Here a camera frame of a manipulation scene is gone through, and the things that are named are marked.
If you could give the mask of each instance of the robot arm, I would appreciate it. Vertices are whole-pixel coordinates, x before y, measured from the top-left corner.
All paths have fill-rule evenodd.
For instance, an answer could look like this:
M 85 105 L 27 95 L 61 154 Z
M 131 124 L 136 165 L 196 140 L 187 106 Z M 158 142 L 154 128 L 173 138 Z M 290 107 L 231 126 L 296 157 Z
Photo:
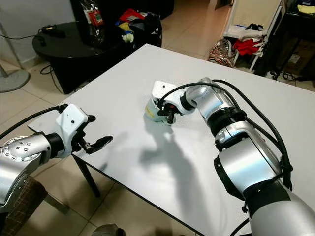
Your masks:
M 201 82 L 213 84 L 204 78 Z M 215 169 L 231 195 L 245 201 L 254 236 L 315 235 L 315 212 L 280 181 L 279 160 L 260 134 L 220 89 L 193 86 L 163 96 L 176 86 L 157 81 L 146 115 L 153 121 L 174 123 L 174 114 L 196 108 L 210 127 L 219 150 Z
M 112 141 L 106 136 L 90 145 L 83 129 L 95 121 L 77 106 L 70 104 L 58 116 L 54 132 L 16 137 L 0 147 L 0 213 L 10 212 L 26 177 L 54 157 L 66 158 L 83 148 L 91 154 Z

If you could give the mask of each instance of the black round table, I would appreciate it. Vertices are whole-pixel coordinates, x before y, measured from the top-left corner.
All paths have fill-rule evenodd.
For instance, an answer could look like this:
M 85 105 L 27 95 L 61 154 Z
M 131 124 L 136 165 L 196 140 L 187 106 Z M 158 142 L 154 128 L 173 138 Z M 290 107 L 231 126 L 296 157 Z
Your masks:
M 94 27 L 85 22 L 56 25 L 65 32 L 59 38 L 40 32 L 32 45 L 38 55 L 50 62 L 65 94 L 84 81 L 91 81 L 131 53 L 116 26 Z

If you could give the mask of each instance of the white wall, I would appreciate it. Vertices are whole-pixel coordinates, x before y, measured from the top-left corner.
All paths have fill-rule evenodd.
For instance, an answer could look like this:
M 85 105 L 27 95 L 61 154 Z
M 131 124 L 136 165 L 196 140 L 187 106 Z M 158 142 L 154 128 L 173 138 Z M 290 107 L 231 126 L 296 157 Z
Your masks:
M 0 0 L 0 22 L 10 37 L 37 34 L 39 28 L 74 21 L 70 0 Z M 11 40 L 21 64 L 34 60 L 32 38 Z M 0 56 L 14 61 L 5 39 L 0 39 Z

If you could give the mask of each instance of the red cloth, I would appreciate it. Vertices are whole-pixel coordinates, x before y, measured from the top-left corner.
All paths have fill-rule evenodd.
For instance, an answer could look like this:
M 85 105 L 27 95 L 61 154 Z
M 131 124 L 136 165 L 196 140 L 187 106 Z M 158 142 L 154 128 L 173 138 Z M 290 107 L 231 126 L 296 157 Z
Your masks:
M 254 45 L 258 43 L 261 43 L 261 41 L 254 43 L 252 39 L 246 40 L 244 42 L 237 40 L 233 47 L 239 51 L 241 56 L 244 56 L 245 54 L 252 55 L 259 50 L 259 47 L 254 47 Z
M 128 18 L 139 18 L 141 20 L 144 20 L 144 16 L 142 16 L 141 14 L 139 14 L 138 12 L 136 12 L 135 10 L 129 8 L 127 11 L 125 11 L 123 13 L 123 15 L 119 18 L 120 21 L 124 21 L 124 22 L 131 22 L 131 19 Z

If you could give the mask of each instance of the white table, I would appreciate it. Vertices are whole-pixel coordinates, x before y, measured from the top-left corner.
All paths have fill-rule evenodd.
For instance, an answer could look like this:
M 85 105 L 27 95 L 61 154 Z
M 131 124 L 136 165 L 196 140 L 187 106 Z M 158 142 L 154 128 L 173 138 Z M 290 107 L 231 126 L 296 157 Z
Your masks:
M 198 111 L 177 117 L 172 127 L 144 118 L 154 81 L 182 85 L 205 76 L 236 85 L 273 122 L 295 168 L 294 191 L 315 209 L 315 93 L 151 45 L 65 100 L 96 116 L 85 129 L 86 140 L 114 136 L 93 155 L 75 155 L 195 232 L 229 235 L 247 216 L 243 202 L 230 196 L 217 176 L 214 137 Z M 56 117 L 45 114 L 30 128 L 49 133 Z

